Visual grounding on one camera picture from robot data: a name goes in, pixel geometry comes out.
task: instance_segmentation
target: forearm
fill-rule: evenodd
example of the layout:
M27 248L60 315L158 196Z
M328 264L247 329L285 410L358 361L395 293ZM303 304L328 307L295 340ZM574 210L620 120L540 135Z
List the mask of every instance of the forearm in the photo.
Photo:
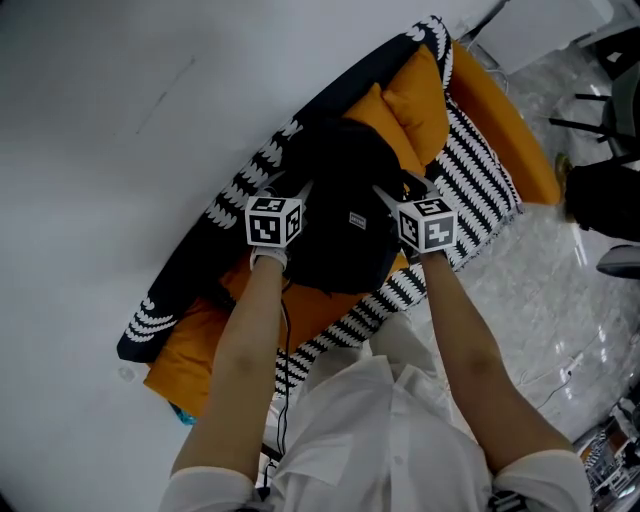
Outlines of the forearm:
M532 453L571 444L515 388L489 327L444 255L422 257L438 348L460 412L500 471Z
M282 265L259 258L220 337L204 412L173 472L214 466L255 479L275 386L281 295Z

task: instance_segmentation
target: person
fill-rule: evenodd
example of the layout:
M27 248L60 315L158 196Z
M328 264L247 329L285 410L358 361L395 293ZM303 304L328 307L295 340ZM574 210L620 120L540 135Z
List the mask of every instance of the person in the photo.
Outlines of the person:
M397 314L372 337L373 356L335 349L318 357L288 414L286 454L261 501L255 482L286 265L265 255L220 339L206 408L175 460L160 510L590 510L580 459L510 381L445 255L421 262L451 394L477 442L434 400L433 361ZM492 498L500 495L516 508Z

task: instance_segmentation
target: black bag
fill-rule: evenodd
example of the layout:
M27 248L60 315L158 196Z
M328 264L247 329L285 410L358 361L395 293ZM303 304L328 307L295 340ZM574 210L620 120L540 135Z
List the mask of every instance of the black bag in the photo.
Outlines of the black bag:
M567 177L567 210L580 227L640 242L640 173L606 162L576 167Z
M403 171L393 149L367 125L328 119L294 135L281 167L289 196L313 180L307 225L293 242L287 268L291 280L325 292L380 288L400 244L396 222L373 185L402 200Z

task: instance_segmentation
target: floor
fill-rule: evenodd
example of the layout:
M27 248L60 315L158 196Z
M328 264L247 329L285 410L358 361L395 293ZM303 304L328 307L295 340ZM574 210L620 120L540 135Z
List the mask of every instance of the floor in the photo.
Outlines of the floor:
M473 53L491 66L481 49ZM504 77L495 77L504 86ZM563 151L575 164L585 164L610 157L606 143L551 126L546 118L597 123L601 105L576 101L573 94L609 90L610 80L593 57L569 47L510 76L508 95L551 161ZM556 208L527 205L459 273L518 389L571 440L608 414L640 377L640 283L595 269L617 243L564 222ZM420 304L411 314L433 347L427 308ZM564 369L580 354L583 362L568 381Z

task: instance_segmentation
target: cable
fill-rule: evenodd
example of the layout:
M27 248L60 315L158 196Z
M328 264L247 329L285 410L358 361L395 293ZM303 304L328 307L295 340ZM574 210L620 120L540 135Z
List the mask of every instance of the cable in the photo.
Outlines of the cable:
M573 372L567 372L567 374L569 375L569 378L567 379L567 382L565 382L564 384L562 384L562 386L560 386L559 388L554 389L551 394L547 397L547 399L542 402L542 405L536 407L536 410L540 410L542 409L545 405L547 405L547 403L549 402L549 400L551 400L551 398L553 397L553 395L555 395L558 391L560 391L562 388L566 387L569 382L571 382L571 377L573 376Z
M289 318L289 311L287 311L287 306L284 303L284 300L280 300L280 305L282 307L282 314L284 316L285 327L287 328L287 341L285 343L285 365L284 365L284 385L285 385L285 396L284 396L284 407L280 411L280 415L278 416L278 431L276 433L276 443L278 446L278 450L282 455L287 453L287 447L285 444L285 436L287 435L287 412L289 411L289 343L291 341L291 319ZM282 416L284 415L284 427L282 429L282 440L280 439L280 423L282 420Z

